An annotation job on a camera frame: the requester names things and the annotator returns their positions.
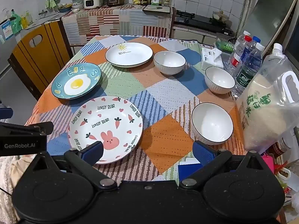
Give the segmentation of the gas stove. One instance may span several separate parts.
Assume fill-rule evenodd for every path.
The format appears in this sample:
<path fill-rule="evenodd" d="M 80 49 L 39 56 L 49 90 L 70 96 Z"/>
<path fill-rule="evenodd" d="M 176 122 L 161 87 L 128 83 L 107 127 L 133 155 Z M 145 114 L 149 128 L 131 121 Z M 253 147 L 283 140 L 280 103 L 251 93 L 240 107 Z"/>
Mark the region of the gas stove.
<path fill-rule="evenodd" d="M 174 24 L 183 25 L 192 28 L 197 28 L 213 33 L 222 33 L 232 36 L 234 32 L 226 25 L 226 23 L 216 20 L 214 18 L 208 18 L 194 13 L 176 11 Z"/>

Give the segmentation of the green plastic basket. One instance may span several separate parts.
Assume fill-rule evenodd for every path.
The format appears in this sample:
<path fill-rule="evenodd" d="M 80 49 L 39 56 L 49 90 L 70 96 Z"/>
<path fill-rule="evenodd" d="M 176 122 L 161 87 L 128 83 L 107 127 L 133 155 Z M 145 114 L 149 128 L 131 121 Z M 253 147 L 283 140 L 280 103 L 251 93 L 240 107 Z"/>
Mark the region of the green plastic basket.
<path fill-rule="evenodd" d="M 216 47 L 222 52 L 231 54 L 234 51 L 234 45 L 228 41 L 223 41 L 218 38 L 215 44 Z"/>

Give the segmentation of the white rice cooker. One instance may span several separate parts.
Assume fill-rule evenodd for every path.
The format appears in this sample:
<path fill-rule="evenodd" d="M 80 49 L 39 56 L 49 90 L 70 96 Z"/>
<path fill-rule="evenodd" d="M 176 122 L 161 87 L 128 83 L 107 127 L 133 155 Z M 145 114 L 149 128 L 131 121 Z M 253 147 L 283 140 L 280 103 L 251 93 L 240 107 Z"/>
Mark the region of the white rice cooker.
<path fill-rule="evenodd" d="M 103 5 L 103 0 L 84 0 L 85 9 L 96 9 Z"/>

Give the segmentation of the blue label water bottle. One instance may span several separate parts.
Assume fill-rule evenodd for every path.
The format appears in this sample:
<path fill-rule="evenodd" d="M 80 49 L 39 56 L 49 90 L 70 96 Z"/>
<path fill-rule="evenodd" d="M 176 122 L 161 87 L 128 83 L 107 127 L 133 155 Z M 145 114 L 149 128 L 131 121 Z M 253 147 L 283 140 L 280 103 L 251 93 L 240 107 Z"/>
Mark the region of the blue label water bottle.
<path fill-rule="evenodd" d="M 256 44 L 261 42 L 260 38 L 258 38 L 256 36 L 251 38 L 248 35 L 245 36 L 244 40 L 246 41 L 246 43 L 245 43 L 244 50 L 243 50 L 243 53 L 241 56 L 242 62 L 245 62 L 246 57 L 255 49 Z"/>

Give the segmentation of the pink bunny plate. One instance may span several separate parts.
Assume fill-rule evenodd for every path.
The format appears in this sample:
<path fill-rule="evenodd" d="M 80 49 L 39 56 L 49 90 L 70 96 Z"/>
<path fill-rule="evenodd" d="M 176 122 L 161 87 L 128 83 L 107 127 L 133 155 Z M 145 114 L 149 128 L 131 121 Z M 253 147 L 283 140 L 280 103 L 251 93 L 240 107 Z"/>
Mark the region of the pink bunny plate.
<path fill-rule="evenodd" d="M 78 108 L 67 135 L 71 146 L 78 150 L 101 141 L 103 155 L 96 163 L 110 164 L 134 150 L 142 131 L 142 115 L 133 103 L 117 96 L 103 96 Z"/>

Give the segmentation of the wooden folding chair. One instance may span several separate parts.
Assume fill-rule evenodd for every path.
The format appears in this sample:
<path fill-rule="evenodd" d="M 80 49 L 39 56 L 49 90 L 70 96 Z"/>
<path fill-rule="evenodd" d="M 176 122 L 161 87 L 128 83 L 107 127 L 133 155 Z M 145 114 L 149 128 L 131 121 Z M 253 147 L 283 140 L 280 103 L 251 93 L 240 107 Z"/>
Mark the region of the wooden folding chair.
<path fill-rule="evenodd" d="M 14 46 L 8 62 L 38 100 L 73 57 L 61 20 L 33 29 Z"/>

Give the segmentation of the white bowl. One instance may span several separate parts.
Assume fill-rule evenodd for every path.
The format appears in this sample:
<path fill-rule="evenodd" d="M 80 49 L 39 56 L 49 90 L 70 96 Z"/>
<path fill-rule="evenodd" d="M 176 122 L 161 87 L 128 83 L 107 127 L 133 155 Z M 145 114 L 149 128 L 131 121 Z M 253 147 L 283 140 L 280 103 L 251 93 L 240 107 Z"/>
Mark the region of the white bowl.
<path fill-rule="evenodd" d="M 209 102 L 194 107 L 191 128 L 197 140 L 210 146 L 224 143 L 234 131 L 233 121 L 228 112 Z"/>
<path fill-rule="evenodd" d="M 186 64 L 184 56 L 177 52 L 160 51 L 154 55 L 154 65 L 164 75 L 178 74 L 184 69 Z"/>
<path fill-rule="evenodd" d="M 208 67 L 205 70 L 205 83 L 214 94 L 224 95 L 235 87 L 235 79 L 224 69 Z"/>

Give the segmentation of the blue egg plate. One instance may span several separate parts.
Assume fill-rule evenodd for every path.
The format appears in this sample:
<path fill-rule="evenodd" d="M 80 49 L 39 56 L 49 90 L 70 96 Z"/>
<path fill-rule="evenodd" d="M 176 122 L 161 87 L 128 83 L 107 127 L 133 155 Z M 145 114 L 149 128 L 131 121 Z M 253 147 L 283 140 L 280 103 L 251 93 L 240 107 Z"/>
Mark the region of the blue egg plate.
<path fill-rule="evenodd" d="M 101 79 L 101 69 L 93 63 L 79 63 L 60 72 L 52 82 L 53 96 L 72 100 L 91 91 Z"/>

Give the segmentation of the white sun plate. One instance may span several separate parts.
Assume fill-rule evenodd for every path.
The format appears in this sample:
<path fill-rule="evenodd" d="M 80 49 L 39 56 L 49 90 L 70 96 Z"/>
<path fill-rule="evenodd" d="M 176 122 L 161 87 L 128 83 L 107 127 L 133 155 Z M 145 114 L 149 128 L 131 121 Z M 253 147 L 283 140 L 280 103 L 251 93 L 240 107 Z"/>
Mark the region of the white sun plate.
<path fill-rule="evenodd" d="M 109 48 L 105 54 L 107 62 L 120 68 L 141 66 L 152 56 L 151 47 L 142 43 L 120 43 Z"/>

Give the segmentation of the striped counter cloth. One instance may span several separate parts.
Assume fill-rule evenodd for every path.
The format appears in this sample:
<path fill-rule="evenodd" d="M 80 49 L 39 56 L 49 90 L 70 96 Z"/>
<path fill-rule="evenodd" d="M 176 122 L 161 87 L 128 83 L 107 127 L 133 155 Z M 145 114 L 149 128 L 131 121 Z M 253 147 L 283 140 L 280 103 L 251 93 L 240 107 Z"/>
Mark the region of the striped counter cloth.
<path fill-rule="evenodd" d="M 145 6 L 126 4 L 70 12 L 62 23 L 71 46 L 83 46 L 97 35 L 141 35 L 169 38 L 173 8 L 147 11 Z"/>

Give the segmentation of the white tissue pack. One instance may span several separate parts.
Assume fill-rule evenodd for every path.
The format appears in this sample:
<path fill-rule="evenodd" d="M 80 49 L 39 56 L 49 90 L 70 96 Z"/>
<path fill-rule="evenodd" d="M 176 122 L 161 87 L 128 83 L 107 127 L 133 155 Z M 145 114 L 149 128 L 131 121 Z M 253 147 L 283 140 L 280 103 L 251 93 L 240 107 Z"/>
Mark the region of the white tissue pack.
<path fill-rule="evenodd" d="M 201 65 L 202 65 L 202 70 L 206 70 L 208 67 L 218 67 L 224 69 L 223 61 L 221 59 L 221 54 L 222 51 L 213 48 L 213 49 L 208 49 L 208 48 L 202 48 L 201 50 Z"/>

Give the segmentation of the white cap water bottle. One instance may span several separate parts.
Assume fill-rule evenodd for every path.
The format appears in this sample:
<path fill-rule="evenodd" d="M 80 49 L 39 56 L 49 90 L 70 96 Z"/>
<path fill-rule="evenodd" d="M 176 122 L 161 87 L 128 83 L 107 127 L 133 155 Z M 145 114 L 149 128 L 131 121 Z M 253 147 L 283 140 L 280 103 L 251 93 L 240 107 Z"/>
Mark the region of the white cap water bottle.
<path fill-rule="evenodd" d="M 245 36 L 250 36 L 251 34 L 248 31 L 243 31 L 243 33 L 237 38 L 235 44 L 234 44 L 234 50 L 237 49 L 238 45 L 244 41 Z"/>

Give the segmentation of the red label water bottle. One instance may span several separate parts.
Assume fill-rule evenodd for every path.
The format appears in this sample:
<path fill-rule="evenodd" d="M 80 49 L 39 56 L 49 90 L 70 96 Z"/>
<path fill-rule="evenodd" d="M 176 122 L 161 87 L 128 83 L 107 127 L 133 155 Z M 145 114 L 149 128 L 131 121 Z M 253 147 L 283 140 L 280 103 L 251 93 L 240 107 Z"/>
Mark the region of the red label water bottle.
<path fill-rule="evenodd" d="M 236 72 L 237 66 L 239 65 L 241 61 L 241 56 L 244 50 L 246 41 L 244 40 L 240 45 L 238 45 L 237 49 L 232 52 L 232 54 L 229 57 L 228 63 L 227 63 L 227 71 L 231 76 L 234 75 Z"/>

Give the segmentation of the pot on stove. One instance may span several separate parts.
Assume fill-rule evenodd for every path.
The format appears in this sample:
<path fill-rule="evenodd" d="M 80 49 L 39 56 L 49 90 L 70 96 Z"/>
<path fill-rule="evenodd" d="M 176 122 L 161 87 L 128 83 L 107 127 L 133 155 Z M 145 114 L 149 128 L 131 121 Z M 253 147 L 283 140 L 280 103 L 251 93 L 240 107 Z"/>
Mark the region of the pot on stove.
<path fill-rule="evenodd" d="M 229 20 L 229 17 L 225 15 L 223 11 L 218 11 L 218 12 L 213 11 L 212 17 L 213 19 L 222 22 L 226 22 Z"/>

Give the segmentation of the patchwork tablecloth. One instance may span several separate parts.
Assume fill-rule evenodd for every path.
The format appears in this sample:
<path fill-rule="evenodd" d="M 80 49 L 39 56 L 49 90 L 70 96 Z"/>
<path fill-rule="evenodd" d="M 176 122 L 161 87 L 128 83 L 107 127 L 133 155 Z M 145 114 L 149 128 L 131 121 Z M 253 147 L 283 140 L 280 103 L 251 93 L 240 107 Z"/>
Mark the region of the patchwork tablecloth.
<path fill-rule="evenodd" d="M 110 47 L 132 42 L 143 43 L 154 53 L 164 50 L 177 52 L 185 57 L 186 67 L 179 74 L 168 77 L 161 74 L 151 61 L 135 68 L 116 68 L 106 61 L 105 54 Z M 128 156 L 109 165 L 99 165 L 98 170 L 117 181 L 177 181 L 179 163 L 193 155 L 192 110 L 199 103 L 211 102 L 223 107 L 234 124 L 233 135 L 221 147 L 243 155 L 235 100 L 230 94 L 215 95 L 207 88 L 201 69 L 202 48 L 203 45 L 195 41 L 96 36 L 68 64 L 89 62 L 98 65 L 102 71 L 100 84 L 85 96 L 70 101 L 58 100 L 50 88 L 45 89 L 27 123 L 51 121 L 54 130 L 48 136 L 47 149 L 51 155 L 61 155 L 70 148 L 67 128 L 81 105 L 101 96 L 127 99 L 142 114 L 143 137 Z"/>

